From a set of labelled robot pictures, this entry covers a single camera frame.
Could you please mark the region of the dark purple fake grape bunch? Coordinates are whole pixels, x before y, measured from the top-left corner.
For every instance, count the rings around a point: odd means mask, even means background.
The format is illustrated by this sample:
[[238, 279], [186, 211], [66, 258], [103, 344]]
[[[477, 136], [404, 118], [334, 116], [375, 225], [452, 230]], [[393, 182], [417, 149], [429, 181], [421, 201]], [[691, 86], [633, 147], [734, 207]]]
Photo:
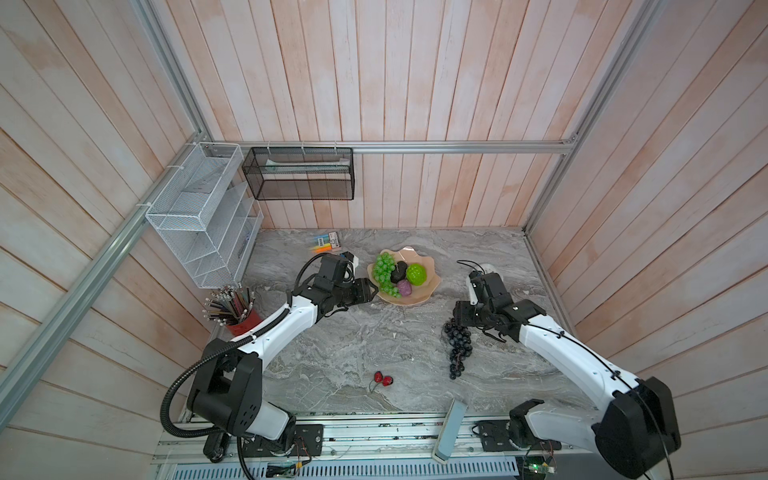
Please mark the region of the dark purple fake grape bunch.
[[464, 362], [473, 352], [471, 334], [468, 327], [459, 325], [454, 319], [443, 325], [442, 332], [449, 348], [449, 378], [456, 380], [465, 371]]

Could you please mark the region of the green fake grape bunch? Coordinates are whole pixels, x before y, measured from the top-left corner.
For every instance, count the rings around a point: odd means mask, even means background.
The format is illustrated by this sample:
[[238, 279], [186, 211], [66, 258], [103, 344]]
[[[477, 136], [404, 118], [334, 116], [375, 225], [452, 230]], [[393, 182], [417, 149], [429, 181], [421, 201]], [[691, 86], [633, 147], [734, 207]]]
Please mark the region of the green fake grape bunch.
[[391, 280], [391, 275], [395, 270], [395, 259], [390, 253], [384, 252], [377, 256], [373, 266], [373, 276], [378, 283], [379, 291], [390, 297], [399, 298], [399, 289], [396, 283]]

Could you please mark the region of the purple fake fig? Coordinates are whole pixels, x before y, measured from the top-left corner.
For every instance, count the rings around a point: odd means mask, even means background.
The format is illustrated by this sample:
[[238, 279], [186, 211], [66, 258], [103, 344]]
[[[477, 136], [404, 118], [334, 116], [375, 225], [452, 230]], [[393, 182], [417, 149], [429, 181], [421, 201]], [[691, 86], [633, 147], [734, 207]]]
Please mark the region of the purple fake fig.
[[396, 287], [398, 290], [398, 295], [400, 297], [409, 297], [412, 295], [413, 287], [412, 287], [412, 284], [407, 279], [403, 279], [399, 281], [396, 284]]

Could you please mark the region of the green bumpy fake fruit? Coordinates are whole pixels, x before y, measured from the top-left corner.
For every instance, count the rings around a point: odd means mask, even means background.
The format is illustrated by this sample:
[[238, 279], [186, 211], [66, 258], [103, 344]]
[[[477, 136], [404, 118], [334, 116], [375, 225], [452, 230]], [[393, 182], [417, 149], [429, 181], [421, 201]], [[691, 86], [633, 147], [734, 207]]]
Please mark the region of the green bumpy fake fruit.
[[428, 280], [428, 272], [424, 265], [411, 263], [406, 269], [406, 279], [412, 286], [421, 286]]

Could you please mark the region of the red fake cherries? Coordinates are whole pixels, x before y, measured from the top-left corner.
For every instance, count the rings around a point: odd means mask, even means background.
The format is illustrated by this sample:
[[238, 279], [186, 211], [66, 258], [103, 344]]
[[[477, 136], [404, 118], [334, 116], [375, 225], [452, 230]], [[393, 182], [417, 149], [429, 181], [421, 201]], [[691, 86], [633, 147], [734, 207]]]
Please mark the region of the red fake cherries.
[[372, 380], [368, 385], [368, 392], [373, 393], [378, 387], [389, 387], [394, 383], [394, 378], [390, 375], [384, 375], [381, 371], [375, 371]]

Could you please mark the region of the black fake avocado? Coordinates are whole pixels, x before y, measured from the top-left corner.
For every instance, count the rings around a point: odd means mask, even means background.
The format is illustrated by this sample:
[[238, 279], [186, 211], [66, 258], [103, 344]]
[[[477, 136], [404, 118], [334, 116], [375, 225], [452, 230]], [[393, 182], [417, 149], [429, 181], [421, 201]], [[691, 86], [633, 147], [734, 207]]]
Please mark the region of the black fake avocado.
[[408, 264], [405, 261], [398, 261], [395, 264], [394, 270], [390, 274], [390, 281], [393, 284], [398, 284], [399, 282], [405, 280], [407, 278], [407, 269]]

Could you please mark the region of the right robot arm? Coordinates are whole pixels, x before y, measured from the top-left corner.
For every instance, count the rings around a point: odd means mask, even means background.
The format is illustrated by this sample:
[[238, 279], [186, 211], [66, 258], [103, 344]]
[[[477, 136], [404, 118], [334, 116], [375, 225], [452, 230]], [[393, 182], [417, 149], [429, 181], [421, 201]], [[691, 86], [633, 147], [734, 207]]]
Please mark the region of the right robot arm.
[[530, 399], [499, 423], [500, 441], [525, 451], [545, 441], [585, 449], [628, 479], [669, 462], [680, 449], [673, 397], [665, 383], [616, 366], [570, 335], [536, 303], [514, 300], [495, 271], [472, 270], [466, 284], [469, 298], [457, 302], [453, 310], [456, 333], [476, 328], [501, 343], [512, 340], [534, 351], [594, 405], [587, 412]]

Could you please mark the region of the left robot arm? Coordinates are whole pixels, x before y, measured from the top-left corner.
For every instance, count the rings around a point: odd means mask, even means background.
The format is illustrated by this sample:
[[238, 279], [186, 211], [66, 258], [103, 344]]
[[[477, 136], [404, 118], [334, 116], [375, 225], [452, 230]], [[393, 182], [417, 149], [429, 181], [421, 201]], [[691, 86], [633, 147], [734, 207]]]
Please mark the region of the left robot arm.
[[211, 426], [194, 436], [223, 432], [232, 437], [277, 441], [292, 416], [264, 400], [263, 372], [296, 337], [321, 319], [371, 302], [378, 288], [355, 276], [359, 260], [350, 252], [316, 257], [319, 271], [299, 279], [286, 302], [249, 331], [229, 341], [215, 339], [193, 371], [187, 408]]

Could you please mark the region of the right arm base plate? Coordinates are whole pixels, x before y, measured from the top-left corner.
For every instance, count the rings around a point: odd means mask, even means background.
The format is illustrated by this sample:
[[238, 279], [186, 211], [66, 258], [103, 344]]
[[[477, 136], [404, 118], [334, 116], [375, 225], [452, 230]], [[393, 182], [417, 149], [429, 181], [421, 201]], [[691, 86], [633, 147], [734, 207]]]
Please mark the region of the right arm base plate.
[[531, 451], [559, 451], [562, 443], [556, 440], [543, 440], [533, 435], [532, 431], [520, 420], [481, 420], [472, 428], [480, 439], [484, 452], [525, 453]]

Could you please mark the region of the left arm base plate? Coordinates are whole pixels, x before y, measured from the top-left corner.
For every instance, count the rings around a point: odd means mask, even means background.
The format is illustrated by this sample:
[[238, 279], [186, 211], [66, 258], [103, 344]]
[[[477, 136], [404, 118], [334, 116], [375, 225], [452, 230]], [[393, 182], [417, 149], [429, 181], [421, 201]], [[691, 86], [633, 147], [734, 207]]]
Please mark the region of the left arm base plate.
[[278, 440], [255, 437], [246, 440], [243, 453], [246, 458], [316, 457], [322, 453], [324, 426], [297, 424], [289, 426]]

